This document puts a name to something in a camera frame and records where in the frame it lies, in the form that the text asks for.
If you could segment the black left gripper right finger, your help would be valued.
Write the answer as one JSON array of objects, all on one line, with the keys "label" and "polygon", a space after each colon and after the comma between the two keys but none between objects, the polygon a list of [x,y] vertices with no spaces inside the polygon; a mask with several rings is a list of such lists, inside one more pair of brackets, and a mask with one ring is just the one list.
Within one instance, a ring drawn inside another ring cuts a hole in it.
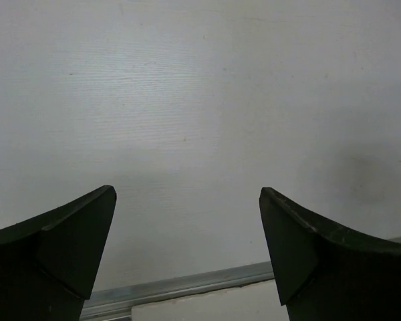
[{"label": "black left gripper right finger", "polygon": [[259,207],[290,320],[401,320],[401,243],[353,230],[270,187]]}]

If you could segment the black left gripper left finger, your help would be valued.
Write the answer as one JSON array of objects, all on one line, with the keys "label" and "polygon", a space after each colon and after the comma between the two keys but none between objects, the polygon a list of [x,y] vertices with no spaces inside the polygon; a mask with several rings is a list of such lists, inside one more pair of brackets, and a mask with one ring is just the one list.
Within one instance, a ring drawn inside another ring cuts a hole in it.
[{"label": "black left gripper left finger", "polygon": [[104,185],[0,229],[0,320],[79,320],[117,201]]}]

